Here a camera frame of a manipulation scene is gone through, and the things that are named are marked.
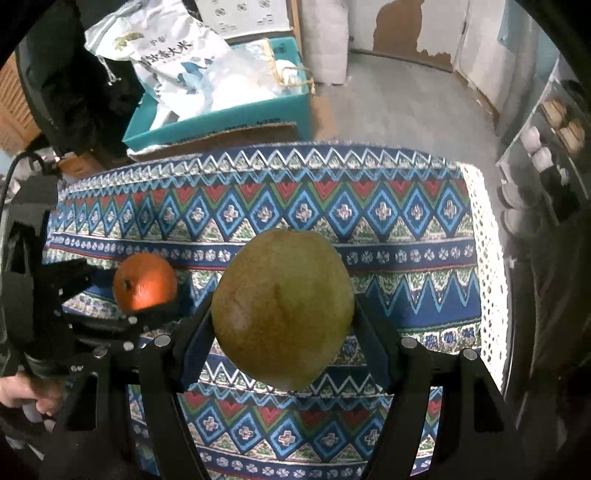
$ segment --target patterned tablecloth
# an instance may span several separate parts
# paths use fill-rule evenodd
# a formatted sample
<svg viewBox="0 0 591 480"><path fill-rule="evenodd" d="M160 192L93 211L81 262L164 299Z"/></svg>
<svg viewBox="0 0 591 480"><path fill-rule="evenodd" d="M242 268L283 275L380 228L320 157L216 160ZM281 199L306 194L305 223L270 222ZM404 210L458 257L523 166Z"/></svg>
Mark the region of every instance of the patterned tablecloth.
<svg viewBox="0 0 591 480"><path fill-rule="evenodd" d="M48 262L83 257L110 268L135 252L153 252L175 267L182 295L197 304L256 234L288 226L314 230L336 247L356 293L402 334L443 352L481 349L500 385L506 310L498 306L502 286L499 293L490 278L490 253L497 264L500 247L482 227L493 219L480 190L475 168L413 151L234 148L138 164L70 186L51 217L45 256ZM120 316L108 289L91 288L64 308ZM141 393L137 386L129 393L139 459L156 472ZM354 336L301 392L250 379L215 342L200 381L180 400L214 479L355 478L391 403ZM435 388L414 472L429 466L440 405Z"/></svg>

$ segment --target black jacket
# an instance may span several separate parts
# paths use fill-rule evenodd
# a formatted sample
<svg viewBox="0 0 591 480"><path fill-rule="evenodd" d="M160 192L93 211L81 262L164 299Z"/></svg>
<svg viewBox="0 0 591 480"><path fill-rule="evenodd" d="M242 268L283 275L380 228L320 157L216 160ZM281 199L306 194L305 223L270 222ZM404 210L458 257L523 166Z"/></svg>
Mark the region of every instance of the black jacket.
<svg viewBox="0 0 591 480"><path fill-rule="evenodd" d="M122 0L57 0L17 48L17 65L35 122L58 154L100 143L125 154L122 138L143 93L130 62L107 60L120 79L84 48L84 31Z"/></svg>

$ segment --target white wall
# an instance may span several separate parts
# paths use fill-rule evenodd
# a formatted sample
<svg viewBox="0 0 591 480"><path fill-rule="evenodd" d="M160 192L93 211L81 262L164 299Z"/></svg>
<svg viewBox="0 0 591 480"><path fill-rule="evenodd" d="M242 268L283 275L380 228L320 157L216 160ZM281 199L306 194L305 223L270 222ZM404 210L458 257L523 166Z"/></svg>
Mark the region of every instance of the white wall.
<svg viewBox="0 0 591 480"><path fill-rule="evenodd" d="M509 93L515 55L498 41L505 0L471 0L459 70L497 108Z"/></svg>

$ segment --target black cable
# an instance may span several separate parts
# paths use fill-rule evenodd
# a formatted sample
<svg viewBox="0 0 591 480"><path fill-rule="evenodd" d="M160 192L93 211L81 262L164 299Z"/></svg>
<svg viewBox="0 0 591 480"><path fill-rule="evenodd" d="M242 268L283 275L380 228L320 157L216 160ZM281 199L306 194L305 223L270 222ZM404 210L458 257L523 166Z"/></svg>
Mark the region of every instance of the black cable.
<svg viewBox="0 0 591 480"><path fill-rule="evenodd" d="M4 202L6 202L6 196L8 194L8 188L10 186L10 181L12 180L12 175L14 174L14 170L16 169L17 164L23 158L32 158L37 163L39 163L39 165L41 166L41 172L44 175L47 174L47 169L46 169L45 164L43 163L43 159L35 152L28 152L25 150L24 152L20 152L16 157L14 157L14 159L12 160L12 163L10 164L10 167L8 167L8 172L6 173L6 184L4 185L4 188L2 189L2 196L0 197L0 225L2 224L2 214L4 213Z"/></svg>

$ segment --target white lace trim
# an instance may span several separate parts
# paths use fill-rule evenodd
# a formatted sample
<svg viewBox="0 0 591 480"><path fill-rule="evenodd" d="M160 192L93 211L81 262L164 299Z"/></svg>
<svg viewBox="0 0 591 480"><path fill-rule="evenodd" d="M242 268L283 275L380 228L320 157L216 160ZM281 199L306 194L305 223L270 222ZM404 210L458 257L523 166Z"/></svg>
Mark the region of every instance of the white lace trim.
<svg viewBox="0 0 591 480"><path fill-rule="evenodd" d="M507 358L509 310L499 227L492 213L482 172L473 165L458 163L458 166L464 176L472 205L482 311L480 356L496 386L501 389L505 381L503 373Z"/></svg>

